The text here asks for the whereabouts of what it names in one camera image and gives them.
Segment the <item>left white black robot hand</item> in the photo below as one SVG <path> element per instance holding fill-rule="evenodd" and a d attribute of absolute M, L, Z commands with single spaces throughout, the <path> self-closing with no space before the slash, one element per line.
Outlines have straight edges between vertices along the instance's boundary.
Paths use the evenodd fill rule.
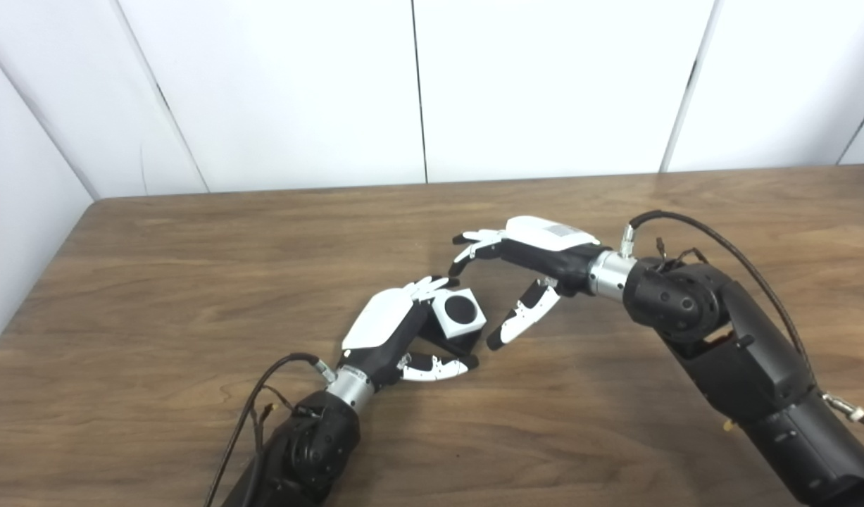
<path fill-rule="evenodd" d="M 336 382 L 353 377 L 375 391 L 438 382 L 479 366 L 473 349 L 487 324 L 473 291 L 430 275 L 370 298 L 342 341 Z"/>

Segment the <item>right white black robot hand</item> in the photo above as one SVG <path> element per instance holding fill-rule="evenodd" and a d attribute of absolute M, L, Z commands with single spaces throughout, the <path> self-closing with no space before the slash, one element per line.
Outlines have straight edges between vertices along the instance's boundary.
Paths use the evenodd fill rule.
<path fill-rule="evenodd" d="M 487 337 L 490 350 L 502 349 L 539 322 L 564 296 L 591 294 L 591 267 L 610 247 L 581 229 L 537 216 L 513 216 L 503 229 L 480 229 L 456 235 L 464 245 L 452 261 L 456 278 L 477 260 L 500 259 L 540 274 Z"/>

